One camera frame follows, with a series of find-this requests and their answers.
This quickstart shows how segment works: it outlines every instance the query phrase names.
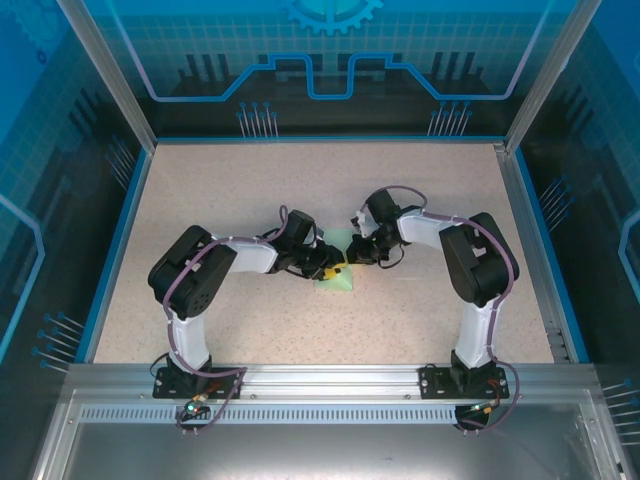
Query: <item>glass panel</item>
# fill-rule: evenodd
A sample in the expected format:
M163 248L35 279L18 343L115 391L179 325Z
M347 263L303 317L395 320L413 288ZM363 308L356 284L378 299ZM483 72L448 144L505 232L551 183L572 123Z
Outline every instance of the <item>glass panel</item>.
M87 3L158 135L265 137L504 135L575 2Z
M529 405L478 438L452 425L216 425L184 439L170 425L89 424L64 478L595 480L581 423L577 406Z
M522 145L587 351L603 384L617 385L615 413L632 419L619 432L636 469L627 434L638 433L640 384L638 18L640 4L603 2Z
M2 478L23 479L140 145L51 0L0 0L0 104L0 449Z

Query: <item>blue circuit line graphic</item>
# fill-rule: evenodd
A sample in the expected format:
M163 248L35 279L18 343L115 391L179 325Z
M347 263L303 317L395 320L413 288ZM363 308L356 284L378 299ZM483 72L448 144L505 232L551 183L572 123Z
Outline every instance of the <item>blue circuit line graphic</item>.
M259 72L259 71L272 71L272 70L276 70L276 62L278 60L300 60L302 62L304 62L305 64L305 71L306 71L306 77L307 77L307 92L309 94L309 97L313 100L320 100L320 101L337 101L337 100L348 100L349 98L351 98L353 96L354 93L354 84L355 84L355 78L356 78L356 71L355 71L355 65L356 62L358 60L361 59L381 59L385 61L385 68L389 69L389 70L406 70L411 76L413 76L413 78L415 78L415 80L427 91L429 92L429 94L431 94L433 96L433 98L435 98L436 100L459 100L459 101L464 101L464 100L489 100L489 101L501 101L501 100L506 100L507 98L509 98L511 96L511 94L513 93L513 90L516 87L516 84L518 83L518 80L520 79L520 75L522 73L522 70L524 69L524 66L527 63L527 60L529 59L529 56L531 55L531 51L533 50L534 45L536 44L538 37L540 36L540 32L542 31L542 28L546 22L547 17L549 16L549 13L553 7L553 4L555 3L555 0L550 0L549 3L547 4L546 9L544 10L544 12L542 13L540 20L538 21L538 24L536 25L536 28L533 32L533 34L531 35L531 39L529 40L529 43L527 45L527 48L525 49L522 58L520 59L520 62L518 63L518 66L514 72L513 78L511 79L511 82L509 83L509 86L507 87L507 91L503 94L498 94L498 95L494 95L494 94L441 94L439 93L435 87L422 75L422 73L420 73L420 71L416 68L416 66L412 63L409 62L395 62L393 60L393 53L391 52L360 52L360 53L354 53L353 55L351 55L351 57L349 57L349 62L347 65L347 91L345 93L338 93L338 94L333 94L333 93L327 93L327 94L320 94L320 93L316 93L315 91L315 85L314 85L314 78L313 78L313 62L311 60L311 57L306 54L306 53L271 53L269 55L267 55L267 63L264 64L253 64L253 65L249 65L241 74L240 76L229 86L229 88L227 88L227 90L225 90L225 92L222 95L216 95L216 96L191 96L191 97L185 97L185 96L180 96L180 97L161 97L159 96L154 88L153 85L151 85L151 80L149 79L149 76L147 75L147 73L144 70L144 67L142 65L142 62L140 61L140 57L138 57L138 54L135 50L135 47L133 46L133 43L131 42L131 39L129 38L124 25L122 24L122 21L120 20L120 17L118 15L118 13L116 12L116 9L113 5L113 1L112 0L107 0L107 4L109 7L109 10L111 11L111 14L113 15L113 19L116 23L116 26L118 28L118 30L120 31L120 34L122 35L122 39L125 42L125 45L127 46L127 50L129 51L129 54L131 55L131 58L133 59L134 64L136 65L136 68L140 74L140 77L142 78L142 81L147 89L147 92L149 93L149 96L155 100L156 102L160 102L160 103L215 103L215 102L226 102L235 92L236 90L238 90L238 88L240 88L240 86L254 73L254 72Z
M13 213L18 219L24 223L27 227L29 227L33 231L33 236L36 241L36 248L38 250L38 256L36 257L35 262L33 263L33 267L31 267L31 273L29 273L29 277L24 285L24 289L20 294L20 298L18 303L16 304L16 308L13 310L13 314L11 315L11 319L9 320L9 325L7 325L7 330L4 332L2 336L2 341L0 341L0 364L4 360L4 356L7 353L7 349L9 348L9 344L11 343L11 338L13 337L14 332L16 331L16 327L18 326L18 322L20 321L20 317L22 316L22 312L24 310L25 305L27 304L27 300L29 299L29 295L31 294L31 290L33 289L33 284L38 277L38 273L40 272L40 267L42 266L42 262L44 261L44 242L42 241L42 232L40 230L40 225L26 212L20 210L16 204L14 204L11 200L9 200L4 195L0 194L0 205L6 207L11 213Z

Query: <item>aluminum frame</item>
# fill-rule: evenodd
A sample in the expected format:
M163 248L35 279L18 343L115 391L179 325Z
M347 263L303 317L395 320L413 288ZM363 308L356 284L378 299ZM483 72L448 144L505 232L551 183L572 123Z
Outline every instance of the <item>aluminum frame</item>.
M232 405L273 407L303 404L354 408L360 405L385 405L393 410L408 405L453 406L474 403L473 400L421 400L419 367L255 365L249 367L241 398L233 401ZM594 468L603 479L619 478L615 455L619 445L612 444L616 441L615 435L611 436L607 431L606 404L593 365L522 364L516 368L521 377L520 402L523 405L580 406L587 430L585 433L590 439ZM183 403L153 399L150 395L152 387L153 379L147 365L71 365L33 478L63 478L83 407L151 407L159 404L177 407ZM253 421L255 424L261 422L260 419ZM166 423L166 420L158 419L157 423Z
M527 94L520 110L506 135L507 152L514 153L531 127L536 115L551 93L556 80L567 66L567 62L582 35L591 23L602 0L578 0L560 35L542 65L531 90Z
M57 2L140 145L153 154L158 143L156 136L87 7L82 0Z
M504 145L496 146L496 156L511 203L513 218L520 234L522 249L529 267L542 320L549 336L554 361L562 363L568 359L573 363L578 363L580 358L571 337L567 314L558 293L551 264L537 228L522 172L514 156L507 152Z

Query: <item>metal plate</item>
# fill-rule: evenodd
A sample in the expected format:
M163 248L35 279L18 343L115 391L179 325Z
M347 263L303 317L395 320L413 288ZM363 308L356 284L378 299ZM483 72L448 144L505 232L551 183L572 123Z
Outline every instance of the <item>metal plate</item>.
M449 373L449 367L426 366L418 370L420 378L420 396L423 400L466 400L469 398L478 400L493 400L496 391L489 384L486 388L478 388L465 394L460 393ZM504 385L500 386L500 398L509 398L509 385L504 369L495 368L487 376L487 380L496 380Z
M210 370L210 373L223 373L227 370L228 369L226 368L212 368ZM236 378L236 375L231 375L229 377L212 378L208 384L208 388L215 387L215 390L209 394L209 399L218 400L227 398L229 392L233 388L233 384ZM242 387L239 387L231 398L240 398L241 389ZM162 367L158 369L158 372L156 373L156 381L153 385L153 398L189 399L199 393L201 392L194 392L191 390L187 391L186 387L181 384L174 375L171 374L171 370L168 367Z
M188 425L207 423L220 405ZM177 405L85 405L80 423L174 424ZM221 424L239 425L449 425L456 423L448 405L230 405Z

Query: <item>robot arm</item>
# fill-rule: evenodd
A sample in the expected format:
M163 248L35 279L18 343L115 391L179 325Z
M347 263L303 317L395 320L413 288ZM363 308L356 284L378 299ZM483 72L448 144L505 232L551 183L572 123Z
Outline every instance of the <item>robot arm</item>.
M491 311L505 291L509 276L505 262L491 242L471 226L452 218L425 216L422 209L401 209L388 190L380 190L365 202L369 215L359 211L352 220L358 230L347 250L349 263L381 264L395 246L423 243L444 253L454 290L465 302L460 336L451 355L450 375L460 392L486 382L486 371L495 368L487 351L491 338ZM518 265L495 221L488 213L470 220L488 230L503 246L515 278Z
M272 232L259 238L265 239ZM149 274L148 283L159 303L185 265L215 240L200 226L191 226L180 236ZM342 252L324 242L313 218L298 210L289 213L285 229L277 238L260 243L257 239L255 243L247 240L231 239L212 248L169 299L169 307L178 317L172 324L176 350L194 370L209 368L203 315L228 273L272 274L284 270L306 279L325 280L346 265ZM187 377L190 375L173 351L169 352L169 366L181 369Z

